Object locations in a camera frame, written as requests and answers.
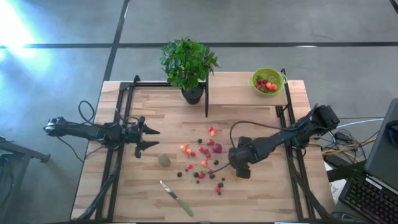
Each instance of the green bowl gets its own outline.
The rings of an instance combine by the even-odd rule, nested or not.
[[[256,88],[257,81],[260,79],[265,79],[267,82],[271,82],[273,84],[276,84],[278,86],[278,89],[275,91],[268,90],[267,93],[264,93],[261,90],[258,90]],[[255,71],[253,74],[253,77],[249,79],[249,84],[253,86],[253,88],[263,94],[263,95],[276,95],[278,94],[283,88],[284,84],[287,83],[287,77],[284,74],[281,74],[271,68],[260,68],[259,70]]]

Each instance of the knife blade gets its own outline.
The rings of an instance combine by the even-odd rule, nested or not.
[[[185,210],[185,212],[192,217],[193,212],[192,210],[189,209],[188,205],[186,205],[183,201],[181,201],[181,199],[179,199],[176,196],[176,194],[172,191],[172,189],[169,186],[167,186],[162,180],[160,181],[160,184],[163,186],[166,192],[169,193],[169,195],[177,201],[177,203]]]

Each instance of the gray floor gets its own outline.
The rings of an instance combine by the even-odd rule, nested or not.
[[[13,1],[20,20],[14,24],[20,29],[1,35],[14,40],[27,32],[30,42],[41,44],[111,43],[122,4],[123,0]],[[187,35],[203,42],[398,41],[398,14],[388,0],[132,0],[121,42],[166,42]],[[305,80],[311,105],[332,105],[342,123],[383,117],[398,96],[398,47],[213,50],[220,71],[286,68],[290,79]],[[0,50],[0,135],[52,155],[47,164],[30,163],[10,222],[68,220],[81,163],[41,128],[55,116],[81,121],[80,100],[97,104],[109,53],[110,49]],[[132,80],[134,75],[165,79],[160,53],[119,49],[111,80]],[[370,122],[347,129],[365,140],[380,125]],[[65,140],[83,157],[87,141]]]

